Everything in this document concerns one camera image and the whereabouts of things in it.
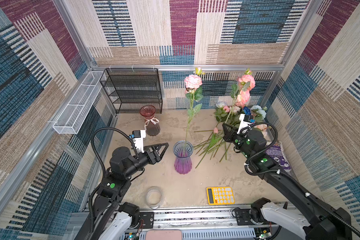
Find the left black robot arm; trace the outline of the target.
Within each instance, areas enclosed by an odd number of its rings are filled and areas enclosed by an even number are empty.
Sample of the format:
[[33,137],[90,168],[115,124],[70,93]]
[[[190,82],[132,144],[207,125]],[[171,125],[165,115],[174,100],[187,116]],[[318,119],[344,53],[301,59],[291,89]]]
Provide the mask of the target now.
[[169,144],[144,146],[144,135],[141,131],[133,131],[131,135],[123,131],[105,127],[95,130],[91,137],[94,152],[95,136],[102,131],[119,133],[131,144],[131,147],[116,148],[110,159],[110,167],[106,168],[100,155],[96,153],[101,169],[101,182],[89,195],[89,214],[76,235],[77,240],[118,240],[124,237],[128,229],[137,228],[136,239],[143,230],[144,220],[140,217],[140,208],[122,200],[129,190],[136,173],[143,174],[145,166],[159,163],[167,151]]

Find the dark red glass vase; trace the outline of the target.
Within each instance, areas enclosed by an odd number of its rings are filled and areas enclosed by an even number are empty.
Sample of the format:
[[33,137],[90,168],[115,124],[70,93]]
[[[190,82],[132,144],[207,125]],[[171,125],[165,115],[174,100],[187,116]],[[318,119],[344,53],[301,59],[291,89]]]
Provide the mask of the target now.
[[149,136],[156,136],[160,133],[159,120],[155,117],[156,108],[152,105],[143,106],[140,115],[145,119],[145,131]]

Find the purple blue glass vase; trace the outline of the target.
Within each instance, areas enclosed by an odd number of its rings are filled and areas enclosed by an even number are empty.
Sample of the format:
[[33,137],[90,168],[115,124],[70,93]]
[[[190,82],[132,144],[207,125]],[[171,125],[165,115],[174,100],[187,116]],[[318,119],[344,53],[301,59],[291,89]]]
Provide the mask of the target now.
[[186,175],[191,171],[193,151],[193,145],[188,141],[179,141],[174,145],[173,153],[176,157],[174,167],[177,173]]

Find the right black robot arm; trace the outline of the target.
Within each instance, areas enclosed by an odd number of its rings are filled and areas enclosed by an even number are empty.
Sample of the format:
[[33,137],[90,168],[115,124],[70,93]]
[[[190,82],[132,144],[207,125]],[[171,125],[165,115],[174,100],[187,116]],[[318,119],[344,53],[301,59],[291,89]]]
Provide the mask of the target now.
[[316,197],[266,154],[277,138],[268,145],[254,123],[244,122],[240,128],[228,124],[222,127],[224,141],[234,144],[235,152],[247,158],[246,173],[266,181],[300,211],[297,215],[261,198],[252,203],[249,211],[254,224],[272,222],[303,240],[351,240],[353,235],[360,238],[360,231],[352,226],[346,210],[335,209]]

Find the pink rose stem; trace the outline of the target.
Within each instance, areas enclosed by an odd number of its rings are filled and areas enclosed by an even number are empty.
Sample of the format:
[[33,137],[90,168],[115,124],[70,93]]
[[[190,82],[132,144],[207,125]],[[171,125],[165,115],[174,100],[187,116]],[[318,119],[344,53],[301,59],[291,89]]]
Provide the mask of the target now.
[[188,118],[187,118],[185,142],[188,140],[191,122],[202,108],[202,103],[198,103],[197,105],[195,105],[195,102],[201,101],[204,97],[203,89],[202,89],[203,80],[201,78],[202,74],[203,74],[203,70],[201,68],[196,68],[194,74],[191,74],[185,77],[184,79],[184,83],[186,87],[185,96],[189,100],[189,106],[187,108]]
[[250,69],[245,71],[245,74],[241,77],[238,77],[237,82],[232,85],[232,104],[229,107],[229,113],[225,120],[225,123],[228,122],[231,115],[234,112],[234,108],[243,108],[247,105],[250,100],[250,91],[256,86],[255,78],[253,77],[253,72]]

